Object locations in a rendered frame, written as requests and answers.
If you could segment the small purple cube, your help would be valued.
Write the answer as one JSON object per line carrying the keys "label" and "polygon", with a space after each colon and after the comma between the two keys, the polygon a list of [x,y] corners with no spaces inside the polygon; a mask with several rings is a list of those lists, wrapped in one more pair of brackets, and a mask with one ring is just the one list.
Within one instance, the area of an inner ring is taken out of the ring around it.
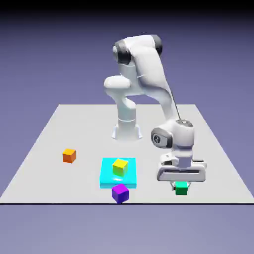
{"label": "small purple cube", "polygon": [[112,198],[117,204],[121,204],[129,200],[129,189],[123,184],[118,184],[111,188]]}

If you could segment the small yellow cube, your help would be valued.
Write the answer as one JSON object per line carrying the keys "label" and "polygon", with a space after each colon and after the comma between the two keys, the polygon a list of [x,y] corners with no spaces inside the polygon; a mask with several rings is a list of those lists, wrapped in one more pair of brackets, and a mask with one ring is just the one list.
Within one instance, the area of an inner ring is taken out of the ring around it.
{"label": "small yellow cube", "polygon": [[128,161],[118,158],[112,164],[113,174],[123,177],[128,171]]}

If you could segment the small green cube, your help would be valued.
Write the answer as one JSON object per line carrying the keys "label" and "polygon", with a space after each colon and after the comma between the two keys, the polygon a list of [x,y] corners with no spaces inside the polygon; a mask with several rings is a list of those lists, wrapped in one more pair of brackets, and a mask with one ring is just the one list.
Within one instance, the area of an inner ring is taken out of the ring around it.
{"label": "small green cube", "polygon": [[187,195],[188,184],[186,181],[175,182],[175,195]]}

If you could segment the small orange cube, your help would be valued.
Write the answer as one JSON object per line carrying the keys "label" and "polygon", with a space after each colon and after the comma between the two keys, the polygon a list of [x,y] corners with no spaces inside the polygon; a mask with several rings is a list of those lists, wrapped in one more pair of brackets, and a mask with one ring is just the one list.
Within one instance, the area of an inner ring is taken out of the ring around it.
{"label": "small orange cube", "polygon": [[76,160],[76,150],[67,148],[62,153],[63,161],[66,163],[73,163]]}

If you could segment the large cyan box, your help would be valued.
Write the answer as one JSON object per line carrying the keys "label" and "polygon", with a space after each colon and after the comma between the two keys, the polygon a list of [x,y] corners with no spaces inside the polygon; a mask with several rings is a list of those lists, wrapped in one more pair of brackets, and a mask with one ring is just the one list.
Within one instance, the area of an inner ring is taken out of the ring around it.
{"label": "large cyan box", "polygon": [[[127,162],[127,170],[123,176],[116,175],[113,172],[113,164],[117,160]],[[127,188],[137,187],[136,158],[134,157],[104,157],[102,159],[100,172],[100,188],[112,188],[123,183]]]}

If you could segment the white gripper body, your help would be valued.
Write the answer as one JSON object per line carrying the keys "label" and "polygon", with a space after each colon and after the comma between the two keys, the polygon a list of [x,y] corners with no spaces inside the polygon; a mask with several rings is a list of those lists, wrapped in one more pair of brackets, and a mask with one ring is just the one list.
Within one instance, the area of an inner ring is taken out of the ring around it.
{"label": "white gripper body", "polygon": [[172,165],[162,165],[157,173],[158,181],[186,181],[186,182],[204,182],[206,180],[205,162],[192,162],[190,167],[179,168]]}

